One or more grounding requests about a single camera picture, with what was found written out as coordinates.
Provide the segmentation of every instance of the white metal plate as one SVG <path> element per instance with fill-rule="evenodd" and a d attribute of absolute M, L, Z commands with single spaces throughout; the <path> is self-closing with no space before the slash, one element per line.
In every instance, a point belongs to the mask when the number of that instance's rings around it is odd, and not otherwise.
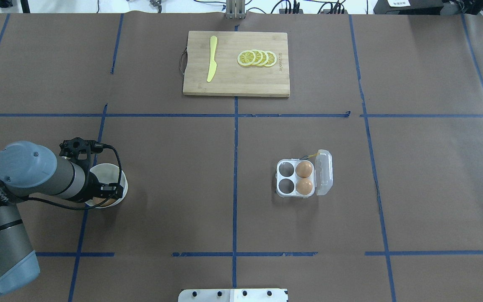
<path fill-rule="evenodd" d="M 183 290 L 178 302 L 288 302 L 286 289 Z"/>

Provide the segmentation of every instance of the light blue cap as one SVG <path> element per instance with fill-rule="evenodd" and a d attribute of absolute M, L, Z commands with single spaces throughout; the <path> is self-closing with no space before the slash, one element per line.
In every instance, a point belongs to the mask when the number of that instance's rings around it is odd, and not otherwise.
<path fill-rule="evenodd" d="M 29 141 L 17 141 L 0 151 L 0 180 L 12 187 L 36 187 L 57 169 L 53 152 Z"/>
<path fill-rule="evenodd" d="M 39 273 L 39 262 L 33 250 L 0 277 L 0 296 L 24 287 L 36 279 Z"/>

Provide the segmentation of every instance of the plastic egg container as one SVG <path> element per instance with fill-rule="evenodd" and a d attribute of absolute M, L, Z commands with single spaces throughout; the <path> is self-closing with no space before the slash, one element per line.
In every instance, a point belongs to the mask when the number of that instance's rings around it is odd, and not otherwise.
<path fill-rule="evenodd" d="M 316 168 L 308 160 L 280 160 L 277 164 L 276 193 L 280 197 L 325 195 L 333 186 L 332 157 L 327 150 L 318 150 Z"/>

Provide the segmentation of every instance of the transparent lid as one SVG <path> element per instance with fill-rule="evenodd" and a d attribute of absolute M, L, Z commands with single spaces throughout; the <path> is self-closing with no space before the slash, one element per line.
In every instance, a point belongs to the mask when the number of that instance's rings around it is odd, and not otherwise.
<path fill-rule="evenodd" d="M 333 159 L 327 150 L 318 150 L 316 160 L 316 195 L 326 195 L 333 187 Z"/>

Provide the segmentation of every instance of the gray table surface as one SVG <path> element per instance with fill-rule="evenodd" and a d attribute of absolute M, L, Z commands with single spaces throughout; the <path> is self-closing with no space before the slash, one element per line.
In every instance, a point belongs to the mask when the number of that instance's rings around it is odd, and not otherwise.
<path fill-rule="evenodd" d="M 183 96 L 190 30 L 287 32 L 290 98 Z M 0 302 L 483 301 L 483 17 L 0 15 L 0 149 L 75 136 L 117 147 L 128 195 L 20 204 L 41 274 Z M 278 197 L 318 149 L 331 191 Z"/>

